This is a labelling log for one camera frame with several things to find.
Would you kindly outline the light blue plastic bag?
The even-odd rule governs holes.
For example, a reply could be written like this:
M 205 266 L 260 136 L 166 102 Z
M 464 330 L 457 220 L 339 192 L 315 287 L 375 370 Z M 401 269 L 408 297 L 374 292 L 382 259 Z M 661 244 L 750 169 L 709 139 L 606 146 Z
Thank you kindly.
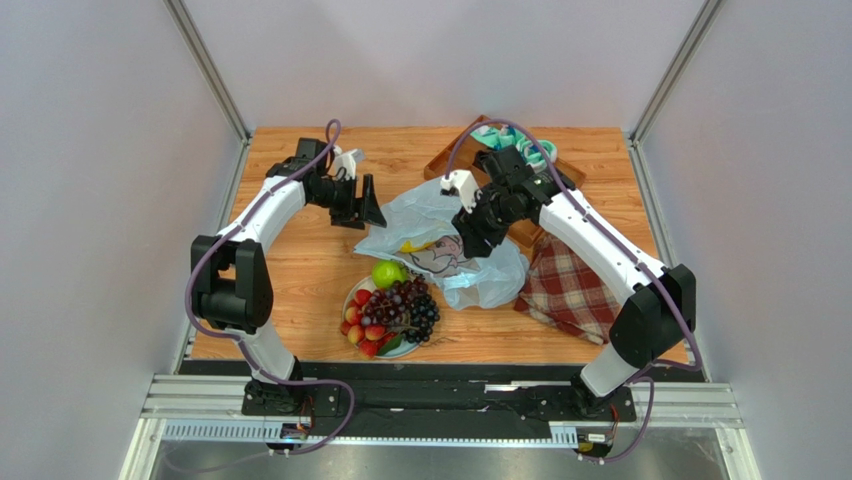
M 437 179 L 424 182 L 383 205 L 387 227 L 372 227 L 354 252 L 402 263 L 435 285 L 455 310 L 493 309 L 514 301 L 525 284 L 529 261 L 508 240 L 487 258 L 466 258 L 461 237 L 451 225 L 460 209 L 457 198 L 440 194 Z M 400 252 L 408 240 L 434 245 Z

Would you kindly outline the yellow fake banana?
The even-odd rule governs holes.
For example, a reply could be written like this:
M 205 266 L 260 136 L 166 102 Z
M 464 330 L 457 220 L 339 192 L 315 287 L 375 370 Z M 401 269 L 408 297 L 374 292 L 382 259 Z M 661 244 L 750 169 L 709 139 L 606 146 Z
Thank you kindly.
M 426 250 L 433 245 L 433 242 L 417 243 L 412 240 L 408 240 L 399 247 L 399 251 L 402 253 L 414 253 Z

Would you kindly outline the green fake apple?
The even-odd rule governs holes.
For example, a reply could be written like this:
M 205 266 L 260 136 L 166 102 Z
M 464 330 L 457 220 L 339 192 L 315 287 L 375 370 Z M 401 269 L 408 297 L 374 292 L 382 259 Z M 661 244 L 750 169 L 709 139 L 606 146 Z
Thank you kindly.
M 388 289 L 396 282 L 402 283 L 408 279 L 406 268 L 392 260 L 380 260 L 372 268 L 371 279 L 377 288 Z

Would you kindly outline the dark fake grape bunch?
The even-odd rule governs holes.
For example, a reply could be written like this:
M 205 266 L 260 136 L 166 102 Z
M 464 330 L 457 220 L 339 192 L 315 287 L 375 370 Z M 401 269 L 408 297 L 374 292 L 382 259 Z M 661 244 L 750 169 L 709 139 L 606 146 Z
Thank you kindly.
M 434 326 L 440 319 L 440 309 L 430 295 L 415 299 L 409 309 L 408 323 L 403 330 L 404 340 L 411 344 L 429 342 Z

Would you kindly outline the red purple fake grape bunch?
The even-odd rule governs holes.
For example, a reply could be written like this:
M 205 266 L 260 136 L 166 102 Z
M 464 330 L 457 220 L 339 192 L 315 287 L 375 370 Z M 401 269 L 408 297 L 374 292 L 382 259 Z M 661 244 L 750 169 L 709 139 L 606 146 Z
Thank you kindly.
M 411 321 L 419 325 L 437 315 L 437 304 L 422 276 L 396 280 L 388 288 L 359 290 L 356 299 L 363 300 L 360 307 L 363 326 L 402 327 Z

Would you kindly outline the red fake cherry bunch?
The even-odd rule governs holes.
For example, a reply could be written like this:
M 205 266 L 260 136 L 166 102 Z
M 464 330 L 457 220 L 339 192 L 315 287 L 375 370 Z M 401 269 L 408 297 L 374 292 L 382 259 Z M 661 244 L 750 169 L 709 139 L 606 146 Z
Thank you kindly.
M 340 332 L 369 360 L 391 358 L 404 346 L 402 334 L 377 319 L 385 300 L 383 289 L 362 287 L 344 304 Z

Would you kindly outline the cream blue ceramic plate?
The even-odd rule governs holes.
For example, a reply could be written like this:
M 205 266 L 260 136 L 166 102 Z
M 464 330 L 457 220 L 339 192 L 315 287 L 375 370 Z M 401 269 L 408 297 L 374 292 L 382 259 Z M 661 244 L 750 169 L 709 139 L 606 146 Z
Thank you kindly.
M 374 283 L 373 283 L 372 279 L 371 279 L 370 277 L 366 277 L 366 278 L 364 278 L 363 280 L 361 280 L 359 283 L 357 283 L 355 287 L 353 287 L 353 289 L 351 290 L 351 292 L 348 294 L 346 301 L 350 298 L 350 295 L 351 295 L 351 294 L 352 294 L 352 293 L 353 293 L 356 289 L 358 289 L 358 288 L 362 288 L 362 287 L 365 287 L 365 288 L 370 289 L 370 290 L 372 290 L 372 289 L 374 289 L 374 288 L 377 288 L 377 287 L 374 285 Z M 432 335 L 431 335 L 431 339 L 430 339 L 430 341 L 429 341 L 429 342 L 427 342 L 427 343 L 423 343 L 423 344 L 411 344 L 411 343 L 408 343 L 407 341 L 405 341 L 405 340 L 404 340 L 403 330 L 406 328 L 406 325 L 403 325 L 402 327 L 397 326 L 397 327 L 392 327 L 392 328 L 393 328 L 394 330 L 399 331 L 399 332 L 402 334 L 402 336 L 403 336 L 404 346 L 403 346 L 400 350 L 398 350 L 398 355 L 392 356 L 391 358 L 388 358 L 388 359 L 382 359 L 382 360 L 389 360 L 389 359 L 398 359 L 398 358 L 401 358 L 401 357 L 403 357 L 403 356 L 405 356 L 405 355 L 407 355 L 407 354 L 409 354 L 409 353 L 413 352 L 413 351 L 414 351 L 414 350 L 416 350 L 418 347 L 420 347 L 420 346 L 422 346 L 422 345 L 425 345 L 425 344 L 429 343 L 429 342 L 431 341 L 432 337 L 434 336 L 434 331 L 433 331 L 433 333 L 432 333 Z

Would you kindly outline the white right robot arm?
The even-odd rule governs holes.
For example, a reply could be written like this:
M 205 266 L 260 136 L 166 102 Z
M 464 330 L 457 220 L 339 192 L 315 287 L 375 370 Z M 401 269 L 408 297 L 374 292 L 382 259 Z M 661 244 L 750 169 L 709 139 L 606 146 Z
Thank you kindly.
M 461 201 L 452 224 L 465 256 L 489 256 L 514 223 L 530 220 L 578 255 L 620 305 L 608 345 L 572 382 L 581 396 L 605 398 L 675 344 L 693 342 L 696 278 L 688 267 L 669 267 L 627 240 L 553 164 L 537 172 L 509 147 L 476 156 L 488 184 L 468 170 L 440 180 L 442 194 Z

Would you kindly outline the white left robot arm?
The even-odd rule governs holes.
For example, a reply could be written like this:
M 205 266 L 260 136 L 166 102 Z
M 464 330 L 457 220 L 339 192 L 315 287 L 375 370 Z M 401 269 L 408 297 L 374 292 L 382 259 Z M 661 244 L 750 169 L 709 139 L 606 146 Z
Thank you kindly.
M 358 175 L 360 149 L 302 138 L 296 152 L 266 172 L 263 184 L 237 218 L 191 245 L 184 303 L 193 326 L 227 338 L 261 384 L 290 391 L 302 383 L 297 357 L 270 323 L 274 293 L 266 253 L 287 223 L 307 205 L 328 211 L 334 226 L 384 227 L 372 175 Z

